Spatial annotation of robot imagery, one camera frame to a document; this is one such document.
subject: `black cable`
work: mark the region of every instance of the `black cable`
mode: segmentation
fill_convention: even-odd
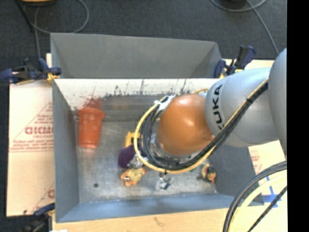
[[[239,205],[239,203],[241,202],[241,200],[244,198],[245,195],[248,194],[248,191],[252,191],[254,188],[254,186],[262,179],[264,179],[265,177],[278,173],[280,171],[284,171],[287,169],[287,162],[286,161],[282,161],[279,162],[275,165],[272,165],[268,168],[266,168],[265,170],[263,170],[262,172],[260,172],[255,178],[253,178],[246,186],[243,187],[243,189],[235,196],[234,200],[232,201],[230,208],[226,214],[225,217],[225,222],[224,222],[224,227],[223,227],[223,232],[227,232],[230,222],[232,220],[232,217]]]
[[[251,232],[259,222],[270,212],[272,207],[277,203],[277,201],[286,193],[288,186],[282,189],[282,191],[274,198],[274,200],[270,203],[270,205],[266,208],[266,210],[260,215],[260,217],[256,220],[256,222],[249,228],[247,232]]]

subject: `gray bin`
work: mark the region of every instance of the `gray bin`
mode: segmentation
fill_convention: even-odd
[[[223,145],[206,160],[216,184],[197,179],[200,167],[173,175],[168,190],[155,190],[159,174],[150,169],[135,186],[120,179],[125,134],[154,100],[217,81],[210,78],[220,59],[216,43],[76,34],[52,34],[51,42],[53,65],[63,70],[53,83],[56,222],[229,207],[255,176],[247,148]],[[92,97],[106,116],[99,146],[89,151],[77,144],[77,111]]]

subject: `plastic cup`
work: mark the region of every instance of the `plastic cup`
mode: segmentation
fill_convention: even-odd
[[[78,111],[78,116],[78,145],[84,148],[96,148],[105,113],[100,109],[86,107]]]

